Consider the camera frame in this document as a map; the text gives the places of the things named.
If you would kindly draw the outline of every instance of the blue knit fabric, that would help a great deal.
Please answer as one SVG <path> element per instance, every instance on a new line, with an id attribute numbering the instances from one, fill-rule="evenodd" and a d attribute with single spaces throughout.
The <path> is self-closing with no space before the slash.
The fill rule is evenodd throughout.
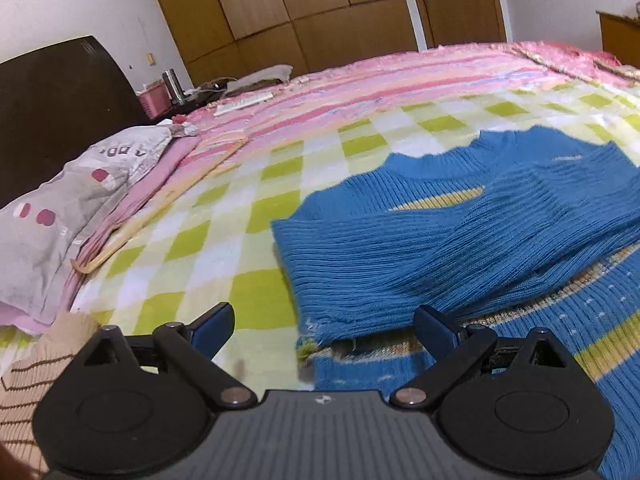
<path id="1" fill-rule="evenodd" d="M 354 338 L 313 355 L 316 387 L 388 395 L 430 366 L 406 331 L 382 332 L 409 325 L 419 303 L 502 336 L 547 326 L 613 408 L 600 473 L 640 478 L 639 198 L 614 145 L 548 128 L 393 154 L 312 194 L 273 229 L 302 339 Z M 435 208 L 392 211 L 414 201 Z"/>
<path id="2" fill-rule="evenodd" d="M 593 275 L 571 290 L 547 296 L 527 308 L 475 319 L 505 337 L 524 337 L 534 326 L 549 327 L 578 362 L 600 358 L 596 342 L 616 334 L 613 363 L 596 367 L 596 386 L 613 408 L 615 433 L 600 467 L 604 478 L 640 478 L 640 246 L 625 258 L 603 258 Z M 330 350 L 314 357 L 316 387 L 321 390 L 381 390 L 390 394 L 426 370 L 433 359 L 424 351 L 402 350 L 398 343 L 336 358 Z"/>
<path id="3" fill-rule="evenodd" d="M 448 207 L 389 211 L 483 188 Z M 485 316 L 567 282 L 640 235 L 640 180 L 613 144 L 536 127 L 411 159 L 311 195 L 273 232 L 320 346 L 401 328 L 421 303 Z"/>

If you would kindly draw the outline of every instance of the green checkered blanket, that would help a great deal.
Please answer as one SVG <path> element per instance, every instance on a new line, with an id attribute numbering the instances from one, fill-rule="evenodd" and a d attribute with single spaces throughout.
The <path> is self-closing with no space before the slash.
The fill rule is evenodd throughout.
<path id="1" fill-rule="evenodd" d="M 229 301 L 236 333 L 216 361 L 258 393 L 309 387 L 296 359 L 296 312 L 271 220 L 289 216 L 315 190 L 373 170 L 390 152 L 440 153 L 468 144 L 479 130 L 535 124 L 590 142 L 613 140 L 640 164 L 640 100 L 605 86 L 574 82 L 382 110 L 201 181 L 90 277 L 73 311 L 143 334 Z M 5 347 L 19 344 L 20 336 L 5 334 Z"/>

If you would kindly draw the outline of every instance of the pillow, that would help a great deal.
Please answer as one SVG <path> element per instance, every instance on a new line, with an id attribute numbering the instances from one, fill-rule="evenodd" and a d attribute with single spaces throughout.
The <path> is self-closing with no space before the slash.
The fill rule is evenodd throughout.
<path id="1" fill-rule="evenodd" d="M 177 125 L 127 128 L 0 210 L 0 303 L 52 323 L 70 260 L 158 163 L 172 135 L 183 131 Z"/>
<path id="2" fill-rule="evenodd" d="M 237 81 L 229 81 L 223 97 L 232 97 L 251 90 L 257 90 L 274 84 L 286 83 L 291 77 L 291 65 L 274 65 L 246 75 Z"/>

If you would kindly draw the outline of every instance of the thermos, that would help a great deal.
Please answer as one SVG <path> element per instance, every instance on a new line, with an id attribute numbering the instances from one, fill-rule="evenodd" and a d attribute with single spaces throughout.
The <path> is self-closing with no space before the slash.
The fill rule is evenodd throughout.
<path id="1" fill-rule="evenodd" d="M 186 101 L 184 92 L 182 91 L 182 87 L 180 86 L 180 81 L 175 75 L 174 69 L 167 70 L 162 73 L 162 79 L 164 79 L 164 83 L 166 84 L 166 88 L 169 91 L 169 95 L 171 96 L 171 101 L 175 105 L 183 105 Z"/>

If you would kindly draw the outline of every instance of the screw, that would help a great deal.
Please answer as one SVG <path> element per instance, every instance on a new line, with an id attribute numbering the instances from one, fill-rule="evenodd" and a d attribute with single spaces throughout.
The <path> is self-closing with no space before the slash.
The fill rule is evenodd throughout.
<path id="1" fill-rule="evenodd" d="M 232 386 L 222 390 L 220 398 L 227 404 L 244 404 L 251 399 L 251 391 L 244 386 Z"/>
<path id="2" fill-rule="evenodd" d="M 396 392 L 396 400 L 401 404 L 413 406 L 427 400 L 427 394 L 420 388 L 402 388 Z"/>

